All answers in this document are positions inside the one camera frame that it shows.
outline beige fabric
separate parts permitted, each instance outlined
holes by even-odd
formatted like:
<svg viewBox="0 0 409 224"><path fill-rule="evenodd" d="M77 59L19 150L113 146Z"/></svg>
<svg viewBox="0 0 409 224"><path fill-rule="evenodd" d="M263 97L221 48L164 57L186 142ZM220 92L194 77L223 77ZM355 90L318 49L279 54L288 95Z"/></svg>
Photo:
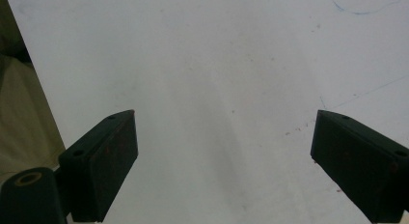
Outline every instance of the beige fabric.
<svg viewBox="0 0 409 224"><path fill-rule="evenodd" d="M0 55L0 182L65 150L35 71Z"/></svg>

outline white table surface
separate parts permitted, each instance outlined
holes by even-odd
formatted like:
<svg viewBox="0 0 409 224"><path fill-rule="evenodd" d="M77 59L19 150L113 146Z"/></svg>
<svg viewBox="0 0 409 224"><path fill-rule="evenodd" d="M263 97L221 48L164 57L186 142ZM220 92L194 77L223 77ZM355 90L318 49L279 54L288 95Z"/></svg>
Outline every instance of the white table surface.
<svg viewBox="0 0 409 224"><path fill-rule="evenodd" d="M9 0L66 146L135 109L104 223L368 223L317 109L409 146L409 0Z"/></svg>

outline screw hole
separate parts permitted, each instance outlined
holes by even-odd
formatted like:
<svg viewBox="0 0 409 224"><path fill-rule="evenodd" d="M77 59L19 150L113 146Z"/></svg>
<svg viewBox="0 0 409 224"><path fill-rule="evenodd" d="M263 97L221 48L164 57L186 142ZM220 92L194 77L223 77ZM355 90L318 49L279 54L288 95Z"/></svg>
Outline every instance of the screw hole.
<svg viewBox="0 0 409 224"><path fill-rule="evenodd" d="M26 186L26 185L29 185L29 184L32 184L32 183L38 181L41 178L41 176L42 176L42 173L39 173L39 172L29 173L29 174L26 174L26 175L23 175L23 176L19 177L14 182L14 184L16 186Z"/></svg>
<svg viewBox="0 0 409 224"><path fill-rule="evenodd" d="M83 154L84 153L84 151L82 151L82 150L77 150L77 151L75 151L74 153L73 153L73 155L74 156L80 156L81 154Z"/></svg>
<svg viewBox="0 0 409 224"><path fill-rule="evenodd" d="M397 155L399 155L399 156L402 156L402 157L407 157L407 156L408 156L407 153L404 153L404 152L402 152L402 151L396 151L395 154L397 154Z"/></svg>

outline white surface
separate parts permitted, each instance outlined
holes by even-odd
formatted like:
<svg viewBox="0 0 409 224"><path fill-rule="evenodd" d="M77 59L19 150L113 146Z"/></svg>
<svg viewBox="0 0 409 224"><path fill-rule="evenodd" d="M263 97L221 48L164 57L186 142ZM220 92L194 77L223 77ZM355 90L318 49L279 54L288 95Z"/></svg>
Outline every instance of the white surface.
<svg viewBox="0 0 409 224"><path fill-rule="evenodd" d="M409 146L409 0L10 0L66 146L136 110L104 223L368 223L317 109Z"/></svg>

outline blue ink line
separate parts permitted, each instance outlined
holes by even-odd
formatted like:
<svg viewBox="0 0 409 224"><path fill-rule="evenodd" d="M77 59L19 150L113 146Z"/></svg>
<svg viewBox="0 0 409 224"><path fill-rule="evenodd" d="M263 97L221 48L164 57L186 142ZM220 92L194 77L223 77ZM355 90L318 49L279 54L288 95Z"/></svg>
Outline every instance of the blue ink line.
<svg viewBox="0 0 409 224"><path fill-rule="evenodd" d="M389 4L384 5L384 6L381 7L380 9L377 9L377 10L374 10L374 11L354 12L354 11L350 11L350 10L348 10L348 9L343 8L340 4L337 3L337 1L332 0L332 2L334 3L334 5L337 7L337 9L338 9L340 12L346 12L346 13L349 13L349 14L356 14L356 15L361 15L361 14L376 14L376 13L379 13L379 12L381 12L382 10L384 10L384 9L386 9L386 8L388 8L388 7L392 6L392 5L394 5L394 4L400 3L401 1L402 1L402 0L393 1L393 2L391 2L391 3L389 3Z"/></svg>
<svg viewBox="0 0 409 224"><path fill-rule="evenodd" d="M324 99L322 99L322 97L319 97L319 98L321 99L321 103L322 103L322 105L324 106L324 109L325 109L325 110L328 110L327 107L325 106Z"/></svg>
<svg viewBox="0 0 409 224"><path fill-rule="evenodd" d="M409 77L409 74L404 75L404 76L402 76L402 77L400 77L400 78L398 78L398 79L396 79L396 80L394 80L394 81L392 81L392 82L388 82L387 84L384 84L384 85L382 85L382 86L380 86L380 87L377 87L377 88L375 88L375 89L373 89L373 90L371 90L371 91L368 91L368 92L364 93L364 95L369 95L369 94L371 94L372 92L378 91L378 90L380 90L380 89L382 89L382 88L384 88L384 87L387 87L387 86L389 86L389 85L391 85L391 84L393 84L393 83L396 83L397 81L400 81L400 80L402 80L402 79L405 79L405 78L407 78L407 77Z"/></svg>
<svg viewBox="0 0 409 224"><path fill-rule="evenodd" d="M384 84L384 85L382 85L382 86L376 87L376 88L373 89L373 90L370 90L370 91L368 91L368 92L365 92L365 93L363 93L362 96L358 96L358 97L352 98L352 99L350 99L350 100L344 101L344 102L342 102L342 103L340 103L340 104L338 104L338 105L332 107L331 109L336 109L336 108L338 108L338 107L340 107L340 106L346 105L347 103L349 103L349 102L351 102L351 101L353 101L353 100L356 100L356 99L358 99L358 98L362 98L362 97L367 96L367 95L369 95L369 94L372 94L373 92L379 91L380 89L383 89L383 88L385 88L385 87L387 87L387 86L390 86L391 84L394 84L394 83L396 83L397 81L403 80L403 79L405 79L405 78L407 78L407 77L409 77L409 74L406 74L406 75L404 75L404 76L401 76L401 77L398 78L398 79L395 79L395 80L393 80L393 81L391 81L391 82L388 82L388 83L386 83L386 84Z"/></svg>

